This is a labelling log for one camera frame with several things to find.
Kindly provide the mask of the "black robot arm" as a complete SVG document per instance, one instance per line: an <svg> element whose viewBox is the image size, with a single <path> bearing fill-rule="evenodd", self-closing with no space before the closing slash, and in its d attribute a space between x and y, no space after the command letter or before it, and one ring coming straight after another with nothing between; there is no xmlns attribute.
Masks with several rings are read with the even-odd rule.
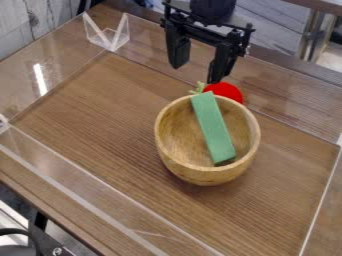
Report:
<svg viewBox="0 0 342 256"><path fill-rule="evenodd" d="M254 25L234 21L237 0L163 0L161 27L166 33L169 63L179 69L190 61L191 40L216 48L207 82L218 83L230 75L240 57L245 57Z"/></svg>

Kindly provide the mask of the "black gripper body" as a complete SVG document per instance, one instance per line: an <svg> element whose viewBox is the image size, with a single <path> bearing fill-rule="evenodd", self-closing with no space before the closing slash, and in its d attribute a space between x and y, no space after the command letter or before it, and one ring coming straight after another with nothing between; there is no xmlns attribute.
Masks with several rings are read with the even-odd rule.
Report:
<svg viewBox="0 0 342 256"><path fill-rule="evenodd" d="M256 27L236 14L237 0L162 0L165 15L162 24L173 23L190 38L217 46L233 43L240 55L249 52Z"/></svg>

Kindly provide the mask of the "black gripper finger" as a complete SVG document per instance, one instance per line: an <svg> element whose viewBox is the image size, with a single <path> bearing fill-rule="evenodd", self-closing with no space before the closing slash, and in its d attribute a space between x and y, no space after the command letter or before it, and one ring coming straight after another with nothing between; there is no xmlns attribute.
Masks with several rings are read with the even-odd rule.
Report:
<svg viewBox="0 0 342 256"><path fill-rule="evenodd" d="M207 83L217 84L230 75L240 55L240 49L233 43L217 46L214 60L210 62Z"/></svg>
<svg viewBox="0 0 342 256"><path fill-rule="evenodd" d="M185 31L173 24L166 26L166 43L170 65L179 69L190 60L191 41Z"/></svg>

